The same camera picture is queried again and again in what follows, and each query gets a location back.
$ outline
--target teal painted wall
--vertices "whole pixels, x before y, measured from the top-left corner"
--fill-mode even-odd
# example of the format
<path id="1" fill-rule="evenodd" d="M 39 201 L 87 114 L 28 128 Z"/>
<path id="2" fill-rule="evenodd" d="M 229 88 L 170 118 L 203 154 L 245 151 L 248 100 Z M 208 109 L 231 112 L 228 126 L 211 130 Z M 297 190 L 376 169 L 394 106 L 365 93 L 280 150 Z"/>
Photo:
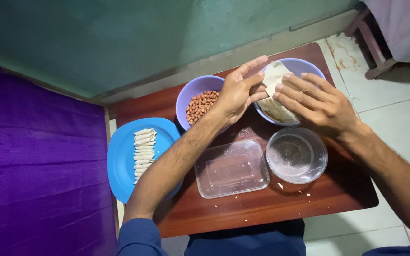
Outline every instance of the teal painted wall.
<path id="1" fill-rule="evenodd" d="M 356 0 L 0 1 L 0 65 L 94 96 Z"/>

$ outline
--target rectangular plastic container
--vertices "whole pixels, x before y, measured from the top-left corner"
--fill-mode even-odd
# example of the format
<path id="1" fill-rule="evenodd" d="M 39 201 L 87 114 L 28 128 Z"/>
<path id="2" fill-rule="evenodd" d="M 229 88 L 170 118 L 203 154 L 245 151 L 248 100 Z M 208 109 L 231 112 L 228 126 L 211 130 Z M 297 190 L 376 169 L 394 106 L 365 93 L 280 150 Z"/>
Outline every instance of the rectangular plastic container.
<path id="1" fill-rule="evenodd" d="M 253 139 L 208 148 L 194 170 L 199 193 L 207 199 L 265 189 L 270 183 L 262 148 Z"/>

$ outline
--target wooden table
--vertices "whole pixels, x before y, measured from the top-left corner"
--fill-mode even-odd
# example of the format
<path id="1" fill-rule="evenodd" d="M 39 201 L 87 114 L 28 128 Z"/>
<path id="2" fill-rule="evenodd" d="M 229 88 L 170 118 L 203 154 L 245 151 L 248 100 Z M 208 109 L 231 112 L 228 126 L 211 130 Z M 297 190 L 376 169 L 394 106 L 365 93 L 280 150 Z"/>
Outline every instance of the wooden table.
<path id="1" fill-rule="evenodd" d="M 317 43 L 272 55 L 269 62 L 288 57 L 311 62 L 333 84 Z M 234 69 L 216 75 L 224 78 Z M 180 132 L 184 132 L 175 117 L 176 98 L 184 85 L 116 103 L 110 112 L 116 116 L 118 127 L 136 119 L 163 117 L 173 121 Z M 210 147 L 252 138 L 261 144 L 265 153 L 267 141 L 281 128 L 263 119 L 251 106 Z M 265 189 L 205 199 L 197 190 L 196 176 L 191 169 L 178 194 L 160 205 L 155 213 L 154 220 L 161 236 L 181 236 L 377 206 L 377 195 L 363 167 L 356 165 L 350 155 L 333 140 L 326 137 L 322 139 L 328 150 L 327 168 L 320 178 L 308 184 L 287 183 L 270 171 L 270 184 Z"/>

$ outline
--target white tile floor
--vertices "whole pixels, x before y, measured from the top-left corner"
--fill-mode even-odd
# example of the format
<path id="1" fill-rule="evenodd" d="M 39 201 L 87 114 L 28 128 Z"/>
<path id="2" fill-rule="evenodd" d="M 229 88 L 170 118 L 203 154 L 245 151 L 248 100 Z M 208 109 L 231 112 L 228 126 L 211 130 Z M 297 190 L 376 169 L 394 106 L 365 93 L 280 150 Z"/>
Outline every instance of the white tile floor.
<path id="1" fill-rule="evenodd" d="M 331 36 L 317 43 L 336 88 L 351 100 L 359 117 L 410 162 L 410 68 L 396 68 L 368 81 L 368 66 L 351 38 Z M 410 230 L 376 190 L 380 203 L 375 208 L 305 219 L 307 255 L 359 256 L 373 248 L 410 245 Z M 188 240 L 166 238 L 162 247 L 171 256 L 183 255 Z"/>

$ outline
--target clear plastic container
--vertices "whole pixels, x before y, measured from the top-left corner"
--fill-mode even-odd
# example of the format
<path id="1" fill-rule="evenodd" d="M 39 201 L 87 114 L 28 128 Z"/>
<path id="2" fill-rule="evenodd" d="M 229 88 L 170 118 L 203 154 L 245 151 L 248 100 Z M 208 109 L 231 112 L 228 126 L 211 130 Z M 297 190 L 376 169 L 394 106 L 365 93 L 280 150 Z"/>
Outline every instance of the clear plastic container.
<path id="1" fill-rule="evenodd" d="M 290 183 L 311 182 L 327 167 L 325 144 L 314 132 L 302 127 L 277 131 L 268 141 L 265 153 L 273 173 Z"/>
<path id="2" fill-rule="evenodd" d="M 270 183 L 262 147 L 252 139 L 208 148 L 194 170 L 199 193 L 207 199 L 265 189 Z"/>

